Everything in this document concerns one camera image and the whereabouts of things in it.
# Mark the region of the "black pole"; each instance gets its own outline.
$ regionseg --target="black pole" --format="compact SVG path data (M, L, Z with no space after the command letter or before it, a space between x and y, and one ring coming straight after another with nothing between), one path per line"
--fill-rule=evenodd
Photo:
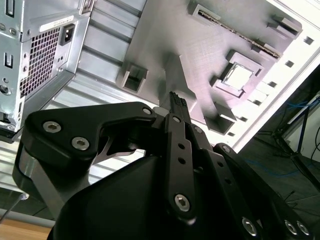
M297 153L301 153L301 148L302 148L302 143L304 141L304 135L306 131L306 126L307 126L307 120L308 120L308 115L309 115L309 106L306 108L304 111L304 118L302 122L302 128L301 128L301 133L300 133L300 138L299 138L299 143L298 143L298 148L297 148Z

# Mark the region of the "silver metal panel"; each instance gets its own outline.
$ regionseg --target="silver metal panel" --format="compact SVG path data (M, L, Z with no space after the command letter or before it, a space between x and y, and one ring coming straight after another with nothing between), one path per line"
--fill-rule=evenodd
M142 102L147 104L152 109L157 106L135 95L127 94L115 86L104 84L104 82L97 81L94 78L80 73L76 74L75 79L72 81L72 83L70 83L69 86L71 88L75 88L75 86L77 86L76 89L81 91L83 94L87 96L98 96L100 99L110 104Z
M145 3L146 3L146 0L119 0L119 1L133 7L134 9L137 9L141 12L144 9Z
M79 107L79 106L92 106L98 105L97 102L89 100L88 98L76 95L67 90L63 90L59 96L55 99L55 102L66 105L68 107Z
M91 15L91 22L96 22L105 28L111 29L121 35L128 38L132 38L135 32L135 28L129 24L118 20L117 18L110 16L98 9L95 9Z
M28 76L29 69L28 56L24 58L23 53L31 43L21 43L2 34L0 43L0 86L8 89L8 94L0 92L0 113L7 114L12 126L18 130L21 124L19 105L25 100L21 97L20 81Z
M90 13L84 14L82 16L77 16L76 20L76 26L75 26L75 33L73 36L73 40L71 42L70 48L72 51L70 51L68 56L68 62L66 66L66 70L75 74L78 66L78 62L80 59L81 49L83 46L83 43L85 41L86 32L89 25L90 20Z
M139 18L137 16L107 2L106 0L97 0L94 8L125 24L128 24L131 27L135 28L138 25Z
M251 51L251 45L246 40L220 25L209 26L195 20L188 12L190 2L192 1L146 2L116 84L122 86L126 63L134 63L147 69L149 71L147 80L138 95L158 104L159 98L164 94L162 89L168 83L164 71L169 64L168 56L170 53L181 56L187 86L195 93L197 104L202 110L202 112L192 111L190 116L204 124L204 116L214 119L217 115L214 102L232 109L246 101L275 62ZM260 39L281 53L293 41L289 38L280 40L267 29L267 22L273 21L272 15L292 18L265 0L241 0L241 3L239 0L197 2L221 16L220 21L238 33L250 36L252 39ZM241 98L212 87L212 83L222 76L228 66L227 58L231 51L241 53L257 63L257 66L261 65L261 72L252 76L253 80L245 86Z
M78 68L115 83L120 67L92 53L82 51Z
M109 35L93 26L89 26L84 45L101 54L123 61L129 47L127 42Z
M80 0L26 0L24 2L24 16L22 41L28 41L39 34L40 26L59 21L66 17L79 14Z

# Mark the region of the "metal rod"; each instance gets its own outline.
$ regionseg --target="metal rod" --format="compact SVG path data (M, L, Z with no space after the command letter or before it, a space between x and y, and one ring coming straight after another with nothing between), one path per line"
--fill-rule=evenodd
M301 153L302 143L304 141L306 126L307 126L307 121L308 121L309 110L310 110L310 107L307 107L306 110L304 111L304 118L303 118L303 122L302 122L302 128L301 128L301 133L300 133L299 143L298 143L298 148L297 148L298 153Z
M273 149L276 149L276 150L278 150L278 151L282 151L282 149L280 149L279 147L274 146L274 145L272 145L271 143L269 143L269 142L267 142L267 141L264 141L264 140L262 140L262 139L260 139L260 138L258 138L258 137L256 137L256 136L254 136L253 139L256 140L256 141L258 141L258 142L260 142L260 143L262 143L262 144L265 144L265 145L267 145L267 146L269 146L269 147L271 147L271 148L273 148Z
M291 147L286 143L286 141L279 135L276 136L280 141L281 145L286 148L290 153L294 154L294 151ZM312 185L320 192L320 182L313 175L313 173L309 170L309 168L301 161L301 153L297 155L292 155L291 159L294 165L298 168L298 170L312 183Z

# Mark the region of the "slot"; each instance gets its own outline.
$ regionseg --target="slot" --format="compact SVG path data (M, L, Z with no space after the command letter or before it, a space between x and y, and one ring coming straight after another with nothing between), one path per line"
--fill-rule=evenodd
M247 42L251 43L253 48L258 49L258 50L256 50L256 52L259 52L259 50L262 50L264 53L266 53L267 55L270 55L271 57L273 57L275 59L279 59L281 57L280 54L275 52L274 50L268 49L267 47L262 46L259 43L259 41L251 40L249 37L246 37L245 35L241 34L240 32L236 31L235 29L233 29L233 28L227 26L226 24L224 24L223 22L219 21L220 17L218 15L207 10L203 6L198 4L195 12L197 13L197 16L202 18L203 20L206 20L207 22L212 23L212 24L219 25L222 28L227 29L231 33L237 35L239 38L242 38L242 39L246 40Z
M16 0L5 0L5 15L15 17Z
M294 65L294 63L292 61L287 61L285 63L286 66L288 66L289 68L292 68L292 66Z
M311 45L315 40L313 40L311 37L306 37L304 40L303 40L306 44L308 45Z
M246 121L248 121L248 119L247 119L247 118L245 118L245 117L243 117L243 116L242 116L242 117L240 117L240 118L239 118L239 120L241 120L242 122L246 122Z
M268 85L272 88L275 88L277 86L277 84L273 81L269 82Z
M256 73L255 73L255 76L258 77L259 74L261 73L262 69L259 69Z
M252 102L253 104L257 105L257 106L260 106L262 104L262 102L258 101L258 100L254 100Z
M12 69L14 67L14 56L10 55L10 57L8 58L8 54L5 52L3 64L5 67Z
M147 79L148 70L134 64L129 64L124 75L122 87L134 93L139 93Z
M73 23L63 27L62 37L61 37L61 41L60 41L61 46L64 46L72 41L72 38L74 36L75 27L76 27L76 25L74 25Z
M130 89L134 92L137 92L139 89L140 83L141 83L141 79L129 75L124 84L124 87L126 89Z

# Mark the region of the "screw hole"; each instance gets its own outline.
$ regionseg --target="screw hole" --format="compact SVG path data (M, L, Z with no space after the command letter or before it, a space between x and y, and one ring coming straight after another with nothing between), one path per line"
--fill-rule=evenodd
M231 180L229 178L225 178L224 180L227 184L231 185Z
M178 146L179 146L179 148L181 148L181 149L185 149L185 146L182 145L181 143L179 143Z
M184 160L182 157L178 158L179 163L186 164L186 160Z
M149 114L149 115L152 114L152 112L151 112L148 108L145 108L145 107L144 107L142 110L143 110L146 114Z
M173 120L175 120L177 123L181 123L180 118L178 118L177 116L174 116L174 117L173 117Z
M4 95L11 95L11 90L6 85L0 85L0 92Z

